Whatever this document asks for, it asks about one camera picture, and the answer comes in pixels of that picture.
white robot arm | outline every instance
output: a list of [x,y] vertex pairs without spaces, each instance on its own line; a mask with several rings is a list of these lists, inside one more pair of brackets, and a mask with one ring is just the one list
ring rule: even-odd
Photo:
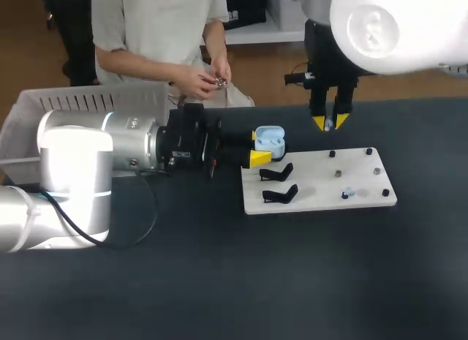
[[373,73],[468,62],[468,0],[303,0],[303,10],[331,25],[345,56]]
[[[51,128],[41,147],[41,187],[95,241],[110,225],[113,139],[79,126]],[[80,249],[93,246],[65,222],[40,194],[0,186],[0,252],[25,249]]]

plastic basket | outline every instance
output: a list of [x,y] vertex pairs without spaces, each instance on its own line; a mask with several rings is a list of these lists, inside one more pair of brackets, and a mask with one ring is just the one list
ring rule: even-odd
[[155,82],[23,91],[1,128],[1,168],[15,184],[40,181],[36,134],[41,118],[50,110],[124,111],[151,115],[166,124],[166,100],[167,84]]

dark tabletop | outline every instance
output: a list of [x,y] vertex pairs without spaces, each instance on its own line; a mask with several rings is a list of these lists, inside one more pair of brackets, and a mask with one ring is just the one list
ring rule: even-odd
[[[219,115],[281,125],[291,151],[375,146],[399,202],[253,217],[239,169],[152,178],[139,247],[0,256],[1,339],[468,339],[467,99],[357,104],[329,134],[304,107]],[[152,210],[116,180],[109,239]]]

small metal part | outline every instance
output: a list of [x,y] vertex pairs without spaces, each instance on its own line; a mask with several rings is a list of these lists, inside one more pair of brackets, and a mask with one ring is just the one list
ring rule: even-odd
[[325,126],[323,127],[323,130],[326,132],[331,131],[333,128],[333,119],[331,117],[327,117],[325,120]]
[[227,80],[225,80],[224,78],[214,78],[214,80],[214,85],[217,86],[219,89],[227,87]]

yellow block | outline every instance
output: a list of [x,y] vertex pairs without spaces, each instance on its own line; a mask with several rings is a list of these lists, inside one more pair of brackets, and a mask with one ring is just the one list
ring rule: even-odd
[[315,116],[315,117],[312,117],[312,118],[314,119],[315,123],[317,123],[320,130],[324,130],[324,128],[325,128],[325,116]]
[[250,151],[250,168],[266,165],[271,162],[270,151]]
[[350,115],[349,113],[343,113],[342,115],[337,115],[335,129],[338,129],[339,127],[341,127],[342,124],[344,123],[344,121],[346,121],[346,118],[348,118],[349,115]]

